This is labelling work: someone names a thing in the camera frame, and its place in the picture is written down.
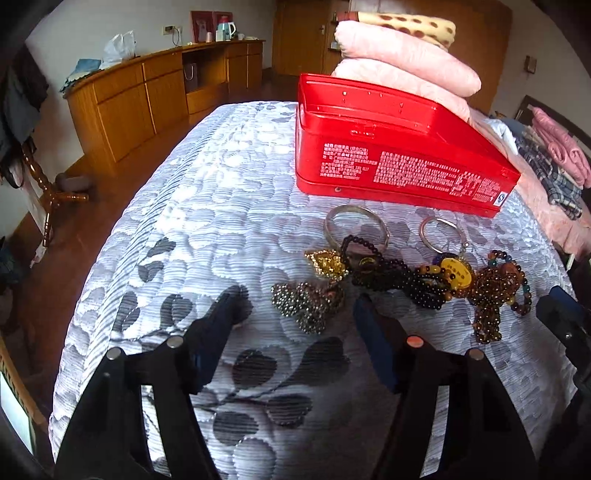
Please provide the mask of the gold filigree ornament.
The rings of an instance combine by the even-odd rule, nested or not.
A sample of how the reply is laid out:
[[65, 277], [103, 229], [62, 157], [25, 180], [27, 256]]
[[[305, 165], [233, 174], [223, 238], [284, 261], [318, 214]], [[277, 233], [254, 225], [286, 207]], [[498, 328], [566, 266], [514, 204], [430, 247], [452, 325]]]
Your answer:
[[349, 275], [349, 270], [342, 262], [341, 253], [338, 250], [311, 250], [305, 252], [304, 257], [311, 261], [315, 274], [322, 278], [339, 282]]

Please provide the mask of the pink bed cover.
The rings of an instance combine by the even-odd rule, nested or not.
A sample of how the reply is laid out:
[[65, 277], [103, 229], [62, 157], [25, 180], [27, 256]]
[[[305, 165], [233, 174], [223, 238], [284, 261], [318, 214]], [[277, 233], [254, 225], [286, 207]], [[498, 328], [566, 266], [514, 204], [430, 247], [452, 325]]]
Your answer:
[[520, 172], [516, 190], [532, 211], [550, 241], [556, 242], [566, 253], [581, 259], [590, 253], [590, 211], [583, 206], [578, 220], [570, 220], [564, 211], [548, 202], [547, 193], [532, 168], [520, 156], [514, 155], [506, 143], [485, 122], [486, 116], [471, 108], [470, 125], [478, 130]]

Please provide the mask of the right silver bangle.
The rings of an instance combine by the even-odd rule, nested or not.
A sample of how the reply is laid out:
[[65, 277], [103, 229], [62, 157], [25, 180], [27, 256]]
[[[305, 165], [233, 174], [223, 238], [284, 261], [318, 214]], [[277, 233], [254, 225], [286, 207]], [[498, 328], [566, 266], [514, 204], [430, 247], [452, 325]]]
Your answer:
[[428, 247], [430, 250], [435, 252], [438, 255], [443, 255], [444, 253], [448, 253], [448, 250], [440, 248], [435, 243], [432, 242], [431, 237], [429, 236], [430, 228], [432, 225], [443, 225], [448, 229], [451, 229], [455, 232], [456, 236], [459, 240], [459, 249], [456, 252], [456, 255], [463, 257], [468, 250], [469, 242], [467, 239], [466, 234], [464, 231], [454, 222], [437, 216], [430, 216], [427, 217], [422, 221], [419, 227], [419, 236], [422, 240], [423, 244]]

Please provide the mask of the silver bangle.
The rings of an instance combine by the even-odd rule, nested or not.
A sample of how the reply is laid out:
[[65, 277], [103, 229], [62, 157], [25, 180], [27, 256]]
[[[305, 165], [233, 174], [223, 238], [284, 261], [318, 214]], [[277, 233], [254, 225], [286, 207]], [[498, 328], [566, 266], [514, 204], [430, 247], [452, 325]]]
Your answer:
[[463, 257], [468, 250], [469, 242], [467, 239], [466, 234], [464, 231], [454, 222], [437, 216], [430, 216], [427, 217], [422, 221], [419, 227], [419, 236], [422, 240], [423, 244], [428, 247], [430, 250], [435, 252], [438, 255], [443, 255], [444, 253], [448, 253], [448, 250], [440, 248], [435, 243], [432, 242], [431, 237], [429, 236], [430, 228], [432, 225], [443, 225], [448, 229], [451, 229], [455, 232], [456, 236], [459, 240], [459, 249], [456, 252], [456, 255]]
[[365, 207], [360, 207], [351, 204], [343, 204], [335, 208], [332, 208], [332, 210], [329, 210], [327, 216], [325, 216], [324, 224], [322, 225], [322, 227], [324, 227], [325, 240], [327, 240], [329, 246], [331, 246], [335, 250], [339, 250], [341, 248], [342, 242], [339, 242], [335, 238], [335, 235], [332, 234], [332, 226], [335, 225], [335, 217], [345, 213], [360, 214], [369, 218], [370, 220], [374, 220], [374, 222], [376, 222], [379, 225], [381, 232], [383, 233], [383, 241], [377, 245], [377, 249], [380, 253], [384, 253], [384, 251], [387, 250], [390, 243], [391, 233], [386, 223], [371, 210]]

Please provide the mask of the plaid checked shirt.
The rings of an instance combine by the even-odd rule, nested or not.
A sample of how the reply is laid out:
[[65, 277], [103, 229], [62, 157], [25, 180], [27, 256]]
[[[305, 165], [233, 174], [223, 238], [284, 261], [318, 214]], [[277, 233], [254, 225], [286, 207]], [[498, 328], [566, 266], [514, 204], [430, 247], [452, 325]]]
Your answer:
[[578, 220], [583, 214], [582, 189], [538, 142], [528, 136], [517, 137], [515, 142], [518, 153], [546, 191], [548, 202], [558, 206], [570, 220]]

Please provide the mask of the pink folded clothes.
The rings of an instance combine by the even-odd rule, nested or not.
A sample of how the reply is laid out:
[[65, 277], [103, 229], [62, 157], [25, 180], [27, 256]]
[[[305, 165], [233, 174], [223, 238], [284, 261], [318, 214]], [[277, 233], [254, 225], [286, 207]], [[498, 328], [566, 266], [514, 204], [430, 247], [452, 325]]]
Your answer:
[[590, 187], [590, 164], [583, 150], [568, 132], [543, 109], [533, 107], [532, 126], [544, 141], [554, 162], [583, 188]]

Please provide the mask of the left silver bangle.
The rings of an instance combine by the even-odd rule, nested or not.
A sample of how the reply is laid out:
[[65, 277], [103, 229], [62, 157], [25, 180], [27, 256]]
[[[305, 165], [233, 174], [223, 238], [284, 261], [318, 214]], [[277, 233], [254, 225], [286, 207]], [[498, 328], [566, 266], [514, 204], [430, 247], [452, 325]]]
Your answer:
[[381, 232], [383, 233], [383, 241], [377, 245], [377, 249], [380, 253], [384, 253], [384, 251], [387, 250], [390, 243], [391, 233], [386, 223], [371, 210], [365, 207], [360, 207], [351, 204], [343, 204], [335, 208], [332, 208], [332, 210], [329, 210], [327, 216], [325, 216], [324, 224], [322, 225], [322, 227], [324, 227], [325, 240], [327, 240], [329, 246], [331, 246], [335, 250], [339, 250], [341, 248], [342, 242], [339, 242], [335, 238], [335, 235], [332, 234], [332, 226], [335, 225], [335, 217], [345, 213], [360, 214], [369, 218], [370, 220], [374, 220], [374, 222], [376, 222], [379, 225]]

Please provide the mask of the wooden coat rack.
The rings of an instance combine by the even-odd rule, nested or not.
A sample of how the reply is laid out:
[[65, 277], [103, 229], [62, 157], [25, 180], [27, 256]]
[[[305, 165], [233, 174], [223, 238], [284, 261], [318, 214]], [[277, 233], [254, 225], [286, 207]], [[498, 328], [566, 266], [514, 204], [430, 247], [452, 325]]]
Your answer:
[[45, 212], [42, 229], [42, 245], [48, 247], [53, 237], [52, 221], [55, 211], [65, 203], [87, 203], [89, 201], [89, 195], [85, 193], [72, 193], [59, 190], [55, 184], [48, 179], [40, 164], [34, 159], [32, 145], [32, 140], [26, 140], [23, 143], [21, 147], [22, 161], [32, 179], [42, 191], [40, 203]]

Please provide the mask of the red tin box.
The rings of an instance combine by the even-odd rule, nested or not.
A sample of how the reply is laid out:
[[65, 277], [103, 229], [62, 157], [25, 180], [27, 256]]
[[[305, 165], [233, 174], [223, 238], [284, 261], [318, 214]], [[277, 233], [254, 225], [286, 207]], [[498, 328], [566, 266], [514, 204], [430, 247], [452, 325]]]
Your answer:
[[505, 155], [446, 107], [321, 74], [298, 81], [294, 171], [310, 195], [489, 218], [520, 179]]

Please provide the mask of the yellow brown spotted blanket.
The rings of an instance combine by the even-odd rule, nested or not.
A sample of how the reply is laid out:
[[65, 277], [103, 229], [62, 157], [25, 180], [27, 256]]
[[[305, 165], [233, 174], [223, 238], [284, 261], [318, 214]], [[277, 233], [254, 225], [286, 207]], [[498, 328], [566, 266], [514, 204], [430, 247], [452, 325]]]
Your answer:
[[338, 22], [356, 21], [397, 30], [444, 50], [448, 50], [456, 40], [455, 23], [439, 17], [392, 12], [348, 11], [339, 12], [335, 19]]

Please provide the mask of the lower pink folded quilt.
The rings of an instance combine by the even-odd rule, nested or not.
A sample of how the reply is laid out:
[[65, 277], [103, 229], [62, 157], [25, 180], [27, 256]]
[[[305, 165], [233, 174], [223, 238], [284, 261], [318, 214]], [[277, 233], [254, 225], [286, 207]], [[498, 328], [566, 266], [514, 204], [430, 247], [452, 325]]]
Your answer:
[[466, 100], [432, 82], [385, 62], [363, 58], [345, 58], [332, 71], [332, 76], [393, 88], [432, 100], [443, 105], [466, 122], [471, 117]]

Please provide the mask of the long wooden sideboard cabinet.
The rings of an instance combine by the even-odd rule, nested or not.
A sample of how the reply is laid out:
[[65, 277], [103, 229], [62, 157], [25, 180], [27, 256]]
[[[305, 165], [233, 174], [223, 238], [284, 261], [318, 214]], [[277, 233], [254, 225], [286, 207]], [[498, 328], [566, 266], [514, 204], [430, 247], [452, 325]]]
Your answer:
[[[192, 126], [218, 106], [259, 93], [263, 40], [198, 43], [136, 57], [94, 73], [64, 94], [83, 159], [106, 176], [116, 163], [174, 127]], [[183, 65], [197, 64], [186, 93]]]

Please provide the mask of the dark hanging clothes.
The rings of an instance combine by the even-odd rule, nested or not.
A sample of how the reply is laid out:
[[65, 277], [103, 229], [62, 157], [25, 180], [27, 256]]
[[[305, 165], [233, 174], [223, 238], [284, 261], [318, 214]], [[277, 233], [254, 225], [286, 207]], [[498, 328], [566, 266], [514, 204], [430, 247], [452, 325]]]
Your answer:
[[36, 151], [32, 133], [48, 89], [45, 75], [24, 44], [1, 80], [1, 180], [13, 189], [24, 183], [22, 174], [12, 173], [14, 167], [22, 168], [22, 147]]

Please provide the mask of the blue cloth on cabinet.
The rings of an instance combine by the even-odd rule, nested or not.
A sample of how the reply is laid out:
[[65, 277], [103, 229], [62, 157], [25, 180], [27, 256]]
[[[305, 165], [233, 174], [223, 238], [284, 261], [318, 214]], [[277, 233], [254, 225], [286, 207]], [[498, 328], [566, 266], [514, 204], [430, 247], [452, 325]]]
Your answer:
[[73, 71], [64, 80], [60, 92], [65, 93], [79, 80], [97, 72], [100, 69], [100, 65], [100, 59], [79, 59]]

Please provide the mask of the grey paper bag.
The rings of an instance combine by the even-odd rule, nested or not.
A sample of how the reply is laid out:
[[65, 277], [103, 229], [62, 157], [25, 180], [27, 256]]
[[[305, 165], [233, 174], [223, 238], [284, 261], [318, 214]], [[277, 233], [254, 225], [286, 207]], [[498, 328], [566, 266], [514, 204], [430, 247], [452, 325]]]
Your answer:
[[195, 63], [186, 63], [183, 65], [183, 77], [185, 92], [189, 93], [198, 88], [198, 69]]

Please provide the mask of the wooden wardrobe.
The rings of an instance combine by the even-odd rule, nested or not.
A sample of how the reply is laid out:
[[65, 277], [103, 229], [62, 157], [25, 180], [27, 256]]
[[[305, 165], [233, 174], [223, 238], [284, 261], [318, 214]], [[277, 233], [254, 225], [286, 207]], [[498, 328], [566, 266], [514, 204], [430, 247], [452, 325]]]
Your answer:
[[513, 14], [499, 1], [277, 1], [271, 67], [276, 74], [329, 74], [341, 59], [332, 50], [335, 15], [345, 11], [402, 12], [435, 16], [456, 24], [451, 54], [475, 70], [481, 90], [468, 99], [486, 113], [500, 81]]

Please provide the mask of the white plastic bag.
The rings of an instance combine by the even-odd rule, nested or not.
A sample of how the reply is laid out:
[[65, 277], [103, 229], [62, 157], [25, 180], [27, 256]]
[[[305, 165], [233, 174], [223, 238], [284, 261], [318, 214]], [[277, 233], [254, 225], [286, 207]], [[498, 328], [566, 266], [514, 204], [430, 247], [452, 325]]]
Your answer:
[[116, 34], [107, 42], [103, 49], [103, 56], [100, 65], [101, 70], [106, 70], [122, 62], [135, 57], [136, 42], [133, 31]]

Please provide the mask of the light blue electric kettle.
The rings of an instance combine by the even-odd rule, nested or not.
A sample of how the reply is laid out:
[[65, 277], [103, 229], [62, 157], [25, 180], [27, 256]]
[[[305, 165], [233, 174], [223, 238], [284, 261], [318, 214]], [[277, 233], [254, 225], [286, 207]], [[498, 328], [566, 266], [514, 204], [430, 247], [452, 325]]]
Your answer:
[[231, 41], [233, 37], [235, 37], [235, 32], [235, 23], [230, 21], [228, 19], [228, 16], [222, 15], [221, 17], [219, 17], [215, 32], [215, 40], [217, 42]]

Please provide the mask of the wall mounted phone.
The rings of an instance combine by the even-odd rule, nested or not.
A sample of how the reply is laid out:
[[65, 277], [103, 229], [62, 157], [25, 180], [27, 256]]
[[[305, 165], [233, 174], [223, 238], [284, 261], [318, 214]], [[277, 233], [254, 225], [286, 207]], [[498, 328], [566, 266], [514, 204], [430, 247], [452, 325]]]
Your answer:
[[527, 55], [524, 61], [524, 71], [528, 74], [535, 74], [537, 70], [538, 60], [530, 55]]

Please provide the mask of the wall socket with plug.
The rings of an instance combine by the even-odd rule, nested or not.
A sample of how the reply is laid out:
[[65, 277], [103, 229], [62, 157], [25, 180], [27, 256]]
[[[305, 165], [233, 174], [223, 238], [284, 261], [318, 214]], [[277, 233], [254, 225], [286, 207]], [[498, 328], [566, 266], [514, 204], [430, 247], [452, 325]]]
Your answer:
[[169, 35], [174, 47], [179, 47], [182, 44], [182, 30], [180, 26], [167, 25], [162, 28], [164, 36]]

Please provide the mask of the red picture frame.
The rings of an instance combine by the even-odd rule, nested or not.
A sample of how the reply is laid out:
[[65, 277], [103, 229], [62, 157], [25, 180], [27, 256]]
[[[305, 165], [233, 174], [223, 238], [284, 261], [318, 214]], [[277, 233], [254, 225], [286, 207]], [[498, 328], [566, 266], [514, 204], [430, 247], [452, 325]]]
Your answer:
[[228, 11], [191, 10], [189, 15], [194, 43], [205, 42], [206, 34], [208, 32], [214, 33], [222, 20], [228, 20], [228, 22], [233, 20], [232, 13]]

